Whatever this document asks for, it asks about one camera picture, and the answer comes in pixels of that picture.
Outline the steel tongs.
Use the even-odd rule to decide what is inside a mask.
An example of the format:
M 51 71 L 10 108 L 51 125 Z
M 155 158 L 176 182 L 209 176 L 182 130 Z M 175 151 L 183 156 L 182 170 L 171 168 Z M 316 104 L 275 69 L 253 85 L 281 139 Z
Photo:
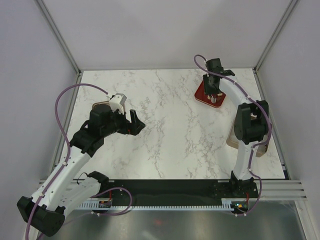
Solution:
M 211 102 L 214 104 L 214 103 L 216 103 L 216 101 L 217 101 L 217 95 L 216 94 L 211 94 L 210 95 L 210 100 L 211 100 Z

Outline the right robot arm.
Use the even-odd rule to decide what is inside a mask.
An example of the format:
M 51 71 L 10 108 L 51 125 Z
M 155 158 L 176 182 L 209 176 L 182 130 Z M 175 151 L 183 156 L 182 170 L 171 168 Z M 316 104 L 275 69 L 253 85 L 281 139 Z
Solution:
M 237 83 L 231 74 L 207 73 L 203 76 L 204 93 L 212 99 L 220 94 L 230 97 L 237 107 L 233 130 L 238 140 L 236 164 L 231 172 L 228 191 L 233 197 L 241 197 L 257 187 L 254 178 L 261 178 L 253 173 L 252 163 L 258 146 L 267 145 L 271 138 L 272 126 L 269 120 L 269 104 L 254 100 Z

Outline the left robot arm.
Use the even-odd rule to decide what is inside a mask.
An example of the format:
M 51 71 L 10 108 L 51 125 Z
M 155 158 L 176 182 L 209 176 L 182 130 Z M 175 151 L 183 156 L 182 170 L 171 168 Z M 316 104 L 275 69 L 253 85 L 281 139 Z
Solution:
M 47 180 L 30 197 L 22 196 L 17 208 L 30 227 L 47 237 L 54 236 L 63 226 L 66 217 L 81 203 L 92 196 L 105 197 L 110 190 L 108 177 L 100 172 L 90 173 L 84 183 L 70 193 L 66 192 L 70 182 L 80 169 L 104 144 L 104 139 L 114 133 L 138 135 L 145 128 L 135 110 L 129 111 L 131 119 L 117 106 L 96 105 L 80 129 L 67 143 L 67 154 Z

